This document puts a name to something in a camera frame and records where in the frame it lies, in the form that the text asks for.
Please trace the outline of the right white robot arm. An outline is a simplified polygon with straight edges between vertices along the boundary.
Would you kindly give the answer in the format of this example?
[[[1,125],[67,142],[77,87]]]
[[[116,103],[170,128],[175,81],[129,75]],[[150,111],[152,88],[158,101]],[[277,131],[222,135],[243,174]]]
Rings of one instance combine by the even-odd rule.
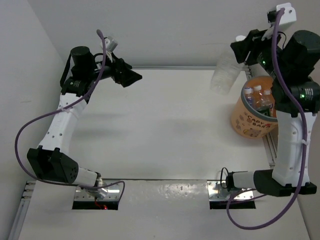
[[[308,176],[311,131],[320,110],[320,86],[310,77],[320,59],[320,37],[308,30],[296,31],[285,48],[277,48],[281,76],[299,106],[283,91],[272,63],[272,40],[254,29],[247,37],[230,46],[239,63],[259,64],[272,77],[278,123],[277,160],[273,169],[230,172],[226,177],[229,191],[255,189],[273,197],[297,192],[313,195],[317,186]]]

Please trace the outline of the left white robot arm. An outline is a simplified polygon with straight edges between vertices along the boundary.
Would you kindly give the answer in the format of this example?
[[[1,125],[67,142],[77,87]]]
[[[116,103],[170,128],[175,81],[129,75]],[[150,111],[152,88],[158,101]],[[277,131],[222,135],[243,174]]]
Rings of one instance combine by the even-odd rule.
[[[28,150],[27,159],[38,179],[95,188],[101,175],[81,168],[68,156],[69,146],[77,122],[89,103],[90,88],[102,79],[112,78],[124,88],[142,79],[122,58],[112,54],[105,62],[96,62],[95,56],[86,46],[77,46],[70,51],[60,80],[61,94],[58,113],[54,115],[45,137],[37,148]]]

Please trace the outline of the clear unlabelled bottle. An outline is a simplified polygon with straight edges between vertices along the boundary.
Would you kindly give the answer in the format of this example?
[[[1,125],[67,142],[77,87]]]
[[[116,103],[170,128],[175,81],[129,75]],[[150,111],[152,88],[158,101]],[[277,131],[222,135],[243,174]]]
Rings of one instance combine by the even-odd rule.
[[[250,87],[245,87],[243,90],[245,99],[250,106],[253,106],[255,103],[253,89]]]

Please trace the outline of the green label bottle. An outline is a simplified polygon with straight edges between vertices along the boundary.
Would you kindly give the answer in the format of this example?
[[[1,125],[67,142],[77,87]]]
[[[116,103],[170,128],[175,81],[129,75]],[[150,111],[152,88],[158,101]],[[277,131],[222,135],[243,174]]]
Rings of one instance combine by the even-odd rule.
[[[264,90],[263,101],[262,101],[261,106],[268,107],[270,117],[273,117],[273,115],[274,115],[274,104],[275,104],[275,100],[272,96],[271,90],[270,89]]]

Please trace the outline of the yellow label bottle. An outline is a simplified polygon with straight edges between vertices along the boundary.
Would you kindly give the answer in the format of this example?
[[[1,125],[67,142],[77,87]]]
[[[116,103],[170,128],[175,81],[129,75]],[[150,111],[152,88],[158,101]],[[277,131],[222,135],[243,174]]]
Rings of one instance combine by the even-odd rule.
[[[242,71],[244,63],[238,63],[231,45],[221,53],[210,82],[210,89],[220,95],[227,95]]]

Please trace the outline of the square clear bottle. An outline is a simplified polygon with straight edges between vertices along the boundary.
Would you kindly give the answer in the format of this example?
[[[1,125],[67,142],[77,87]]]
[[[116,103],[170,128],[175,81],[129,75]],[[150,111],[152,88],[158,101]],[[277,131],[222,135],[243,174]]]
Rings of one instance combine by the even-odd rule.
[[[264,101],[263,91],[261,85],[256,85],[253,87],[253,97],[254,97],[254,108],[258,109],[262,106]]]

